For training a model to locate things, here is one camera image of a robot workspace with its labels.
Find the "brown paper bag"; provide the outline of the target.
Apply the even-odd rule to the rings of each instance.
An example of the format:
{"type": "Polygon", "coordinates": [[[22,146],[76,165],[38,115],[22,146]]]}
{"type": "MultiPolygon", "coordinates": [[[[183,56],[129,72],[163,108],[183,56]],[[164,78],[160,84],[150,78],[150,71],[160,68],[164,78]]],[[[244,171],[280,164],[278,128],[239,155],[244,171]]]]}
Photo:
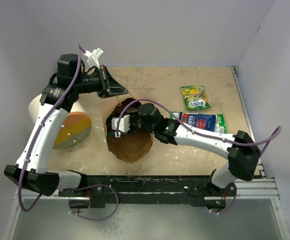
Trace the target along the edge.
{"type": "Polygon", "coordinates": [[[102,120],[108,150],[119,160],[125,162],[125,175],[138,173],[142,158],[149,153],[153,145],[153,136],[146,131],[135,134],[123,134],[121,137],[107,136],[112,133],[111,119],[118,117],[127,104],[135,100],[131,94],[116,96],[102,103],[102,120]]]}

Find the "green Fox's candy bag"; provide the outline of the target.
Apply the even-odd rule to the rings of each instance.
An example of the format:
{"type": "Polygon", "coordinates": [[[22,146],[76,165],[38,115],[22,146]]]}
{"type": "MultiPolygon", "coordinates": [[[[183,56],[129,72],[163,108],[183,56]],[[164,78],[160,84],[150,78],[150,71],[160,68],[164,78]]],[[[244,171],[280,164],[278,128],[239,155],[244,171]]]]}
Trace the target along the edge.
{"type": "Polygon", "coordinates": [[[185,85],[180,89],[187,110],[200,111],[210,108],[203,86],[185,85]]]}

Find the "blue Burts chips bag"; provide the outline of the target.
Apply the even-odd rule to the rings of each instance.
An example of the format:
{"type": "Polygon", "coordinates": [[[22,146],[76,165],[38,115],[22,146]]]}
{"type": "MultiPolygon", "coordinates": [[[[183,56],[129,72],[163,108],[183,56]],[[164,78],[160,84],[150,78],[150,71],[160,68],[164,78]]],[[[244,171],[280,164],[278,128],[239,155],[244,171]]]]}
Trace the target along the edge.
{"type": "Polygon", "coordinates": [[[199,114],[199,113],[179,113],[179,118],[183,123],[189,126],[215,132],[216,115],[214,114],[199,114]]]}

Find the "green white chips bag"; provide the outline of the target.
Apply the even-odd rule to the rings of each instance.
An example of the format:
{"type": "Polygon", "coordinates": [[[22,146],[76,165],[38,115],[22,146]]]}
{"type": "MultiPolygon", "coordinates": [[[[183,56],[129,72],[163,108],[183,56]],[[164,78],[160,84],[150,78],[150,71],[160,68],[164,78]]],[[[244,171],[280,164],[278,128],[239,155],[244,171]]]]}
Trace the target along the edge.
{"type": "MultiPolygon", "coordinates": [[[[171,119],[179,118],[179,111],[172,111],[172,114],[170,115],[171,119]]],[[[226,128],[226,122],[224,119],[223,114],[215,114],[216,115],[216,129],[215,133],[222,133],[226,134],[227,133],[227,128],[226,128]]]]}

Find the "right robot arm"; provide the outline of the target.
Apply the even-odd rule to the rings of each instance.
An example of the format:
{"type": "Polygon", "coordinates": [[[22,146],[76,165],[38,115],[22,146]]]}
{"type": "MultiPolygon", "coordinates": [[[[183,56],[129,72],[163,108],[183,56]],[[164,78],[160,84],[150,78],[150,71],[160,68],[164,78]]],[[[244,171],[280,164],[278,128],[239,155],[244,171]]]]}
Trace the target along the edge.
{"type": "Polygon", "coordinates": [[[213,196],[220,195],[235,180],[251,181],[254,177],[260,149],[244,131],[220,134],[195,128],[164,117],[151,103],[143,104],[131,113],[129,125],[130,133],[146,131],[161,143],[195,147],[226,159],[227,163],[216,169],[207,183],[207,190],[213,196]]]}

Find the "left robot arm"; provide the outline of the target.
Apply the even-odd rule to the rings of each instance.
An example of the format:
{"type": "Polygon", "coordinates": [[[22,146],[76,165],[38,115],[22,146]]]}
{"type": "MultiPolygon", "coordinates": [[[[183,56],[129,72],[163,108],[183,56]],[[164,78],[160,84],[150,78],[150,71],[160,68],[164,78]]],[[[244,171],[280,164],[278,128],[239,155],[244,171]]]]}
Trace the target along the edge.
{"type": "Polygon", "coordinates": [[[42,90],[38,116],[29,141],[14,165],[7,165],[4,174],[23,189],[51,196],[56,190],[70,189],[76,196],[87,192],[87,183],[82,174],[74,171],[51,172],[48,170],[50,154],[58,132],[80,94],[97,93],[110,98],[128,93],[99,64],[102,55],[99,48],[85,52],[87,63],[94,71],[87,74],[80,55],[64,54],[57,62],[57,72],[42,90]]]}

